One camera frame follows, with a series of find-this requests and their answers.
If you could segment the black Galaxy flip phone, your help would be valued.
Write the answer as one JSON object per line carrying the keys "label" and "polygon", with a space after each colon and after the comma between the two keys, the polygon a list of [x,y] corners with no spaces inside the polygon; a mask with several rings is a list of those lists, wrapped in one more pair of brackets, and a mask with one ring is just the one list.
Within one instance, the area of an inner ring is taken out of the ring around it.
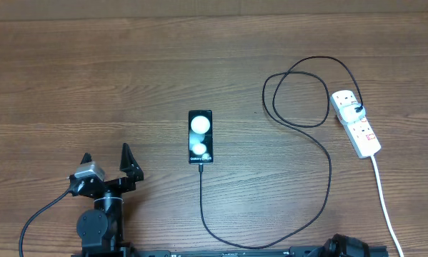
{"label": "black Galaxy flip phone", "polygon": [[212,118],[211,110],[190,110],[188,113],[188,162],[190,164],[214,161]]}

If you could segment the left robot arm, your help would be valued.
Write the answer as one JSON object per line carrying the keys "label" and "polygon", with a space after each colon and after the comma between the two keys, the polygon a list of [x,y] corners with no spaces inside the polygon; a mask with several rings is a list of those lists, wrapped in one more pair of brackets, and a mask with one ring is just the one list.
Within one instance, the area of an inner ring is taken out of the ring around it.
{"label": "left robot arm", "polygon": [[76,173],[69,177],[69,193],[94,202],[94,207],[83,212],[76,223],[82,256],[137,255],[133,244],[124,240],[122,195],[136,189],[144,172],[127,143],[122,145],[119,170],[125,173],[124,177],[107,181],[104,170],[86,153]]}

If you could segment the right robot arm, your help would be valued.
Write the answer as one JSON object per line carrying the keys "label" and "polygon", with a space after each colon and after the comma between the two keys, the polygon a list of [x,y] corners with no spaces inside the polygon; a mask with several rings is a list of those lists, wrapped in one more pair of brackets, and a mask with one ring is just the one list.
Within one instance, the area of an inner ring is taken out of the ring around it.
{"label": "right robot arm", "polygon": [[307,257],[370,257],[367,243],[357,238],[335,234],[319,248],[311,251]]}

